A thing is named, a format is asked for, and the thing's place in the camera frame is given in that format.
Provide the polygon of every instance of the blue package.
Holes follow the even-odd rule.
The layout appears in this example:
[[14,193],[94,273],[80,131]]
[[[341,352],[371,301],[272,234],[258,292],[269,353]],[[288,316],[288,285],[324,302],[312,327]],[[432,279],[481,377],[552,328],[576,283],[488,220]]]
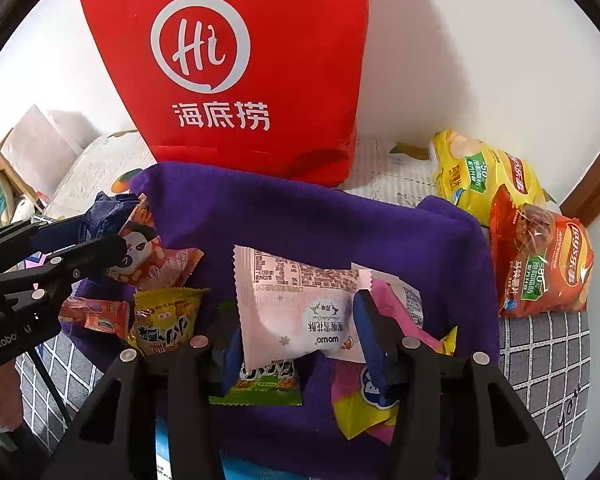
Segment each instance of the blue package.
[[[160,417],[155,421],[155,454],[158,466],[158,478],[171,480],[169,462],[169,436],[167,424]],[[252,464],[239,458],[234,458],[221,451],[222,468],[226,480],[310,480],[307,477],[275,471],[268,467]]]

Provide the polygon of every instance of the human hand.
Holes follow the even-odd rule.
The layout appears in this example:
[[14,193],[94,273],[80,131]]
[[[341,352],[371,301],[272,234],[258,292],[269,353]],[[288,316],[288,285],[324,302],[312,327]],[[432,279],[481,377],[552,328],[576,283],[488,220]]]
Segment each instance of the human hand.
[[16,430],[22,424],[23,418],[20,376],[13,360],[0,367],[0,428]]

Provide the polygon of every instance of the nutrition label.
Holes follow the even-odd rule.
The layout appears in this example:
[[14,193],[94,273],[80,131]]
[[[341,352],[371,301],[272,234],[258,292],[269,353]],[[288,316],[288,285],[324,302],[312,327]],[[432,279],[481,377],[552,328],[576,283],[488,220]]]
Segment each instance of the nutrition label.
[[336,288],[353,294],[358,290],[357,270],[319,269],[255,251],[253,283]]

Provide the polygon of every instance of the white bedding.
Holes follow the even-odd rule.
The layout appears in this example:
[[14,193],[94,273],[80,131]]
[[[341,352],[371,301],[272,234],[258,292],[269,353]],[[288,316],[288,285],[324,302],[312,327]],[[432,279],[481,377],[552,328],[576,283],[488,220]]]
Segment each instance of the white bedding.
[[45,215],[61,219],[81,215],[104,191],[114,195],[111,185],[127,171],[144,170],[155,164],[140,134],[126,132],[94,140],[78,157],[58,186]]

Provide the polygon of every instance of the brown wooden trim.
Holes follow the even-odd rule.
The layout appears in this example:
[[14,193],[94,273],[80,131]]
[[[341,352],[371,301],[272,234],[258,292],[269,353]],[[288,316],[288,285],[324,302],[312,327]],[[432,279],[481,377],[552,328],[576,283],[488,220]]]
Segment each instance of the brown wooden trim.
[[588,226],[600,214],[600,154],[576,188],[562,202],[562,214]]

